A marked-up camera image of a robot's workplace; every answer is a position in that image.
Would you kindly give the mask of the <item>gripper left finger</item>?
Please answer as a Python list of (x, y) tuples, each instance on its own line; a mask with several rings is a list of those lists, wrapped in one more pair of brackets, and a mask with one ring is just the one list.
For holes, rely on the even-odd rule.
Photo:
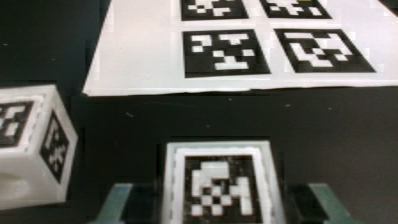
[(158, 224), (158, 216), (156, 184), (115, 183), (87, 224)]

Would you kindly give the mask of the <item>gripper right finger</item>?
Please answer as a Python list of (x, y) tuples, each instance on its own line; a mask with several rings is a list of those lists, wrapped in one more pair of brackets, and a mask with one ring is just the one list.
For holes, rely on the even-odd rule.
[(291, 185), (286, 205), (287, 224), (364, 224), (351, 217), (325, 183)]

